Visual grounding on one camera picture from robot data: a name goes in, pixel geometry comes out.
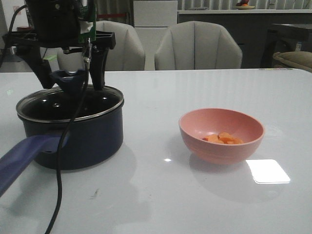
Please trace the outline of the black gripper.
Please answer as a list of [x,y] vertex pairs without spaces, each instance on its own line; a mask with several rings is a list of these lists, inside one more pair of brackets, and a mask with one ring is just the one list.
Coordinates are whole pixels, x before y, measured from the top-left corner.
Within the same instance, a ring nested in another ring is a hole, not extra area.
[[16,47],[15,54],[25,61],[35,73],[43,88],[52,88],[49,61],[41,57],[40,49],[82,47],[83,54],[91,53],[89,73],[93,88],[100,91],[105,86],[105,67],[110,50],[116,45],[114,32],[96,31],[96,40],[79,43],[80,33],[77,0],[27,0],[27,9],[34,31],[4,34],[7,47]]

